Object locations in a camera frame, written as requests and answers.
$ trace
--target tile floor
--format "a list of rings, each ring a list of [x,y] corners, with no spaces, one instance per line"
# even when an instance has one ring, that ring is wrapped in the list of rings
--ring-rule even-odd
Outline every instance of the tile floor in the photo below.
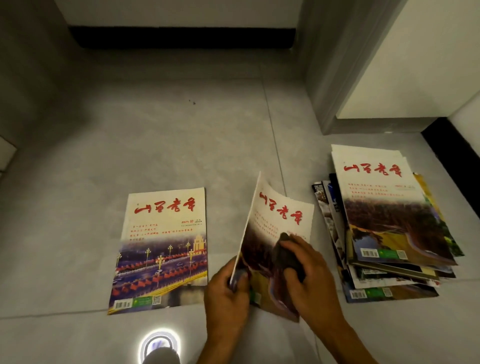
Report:
[[[339,292],[347,319],[381,363],[478,362],[480,220],[422,136],[323,136],[290,55],[249,50],[88,54],[0,182],[3,358],[136,364],[139,340],[168,327],[193,364],[200,305],[106,315],[128,193],[204,186],[211,276],[237,252],[262,170],[315,204],[311,243],[334,271],[310,188],[333,171],[332,143],[399,149],[466,254],[435,299],[347,305]],[[235,362],[314,363],[316,351],[304,325],[254,310]]]

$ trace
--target person's right hand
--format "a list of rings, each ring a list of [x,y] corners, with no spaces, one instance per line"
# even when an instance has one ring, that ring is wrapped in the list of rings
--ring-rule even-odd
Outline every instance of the person's right hand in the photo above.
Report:
[[[300,236],[290,235],[291,241],[280,244],[292,251],[305,270],[300,283],[292,268],[284,271],[287,288],[295,308],[308,326],[319,337],[332,329],[339,329],[346,321],[335,288],[333,275],[322,255]]]

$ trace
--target green label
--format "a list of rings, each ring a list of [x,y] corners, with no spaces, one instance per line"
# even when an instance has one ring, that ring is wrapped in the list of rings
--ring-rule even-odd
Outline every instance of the green label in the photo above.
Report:
[[[380,258],[400,259],[396,250],[378,249],[378,255]]]
[[[132,307],[151,306],[152,296],[137,297],[133,299]]]
[[[381,288],[366,288],[365,293],[368,298],[385,297],[385,293]]]

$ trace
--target black baseboard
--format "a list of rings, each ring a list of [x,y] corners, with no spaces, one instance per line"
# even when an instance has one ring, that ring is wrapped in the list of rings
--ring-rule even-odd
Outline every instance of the black baseboard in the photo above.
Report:
[[[480,195],[475,171],[480,157],[447,118],[438,118],[423,132],[423,137],[480,218]]]
[[[88,49],[291,48],[295,29],[154,28],[70,26],[73,38]]]

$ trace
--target forearm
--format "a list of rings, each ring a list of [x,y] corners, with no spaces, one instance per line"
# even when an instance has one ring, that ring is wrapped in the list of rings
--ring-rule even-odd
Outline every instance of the forearm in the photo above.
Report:
[[[328,332],[315,334],[338,364],[377,364],[355,330],[346,321]]]
[[[236,342],[207,339],[197,364],[228,364]]]

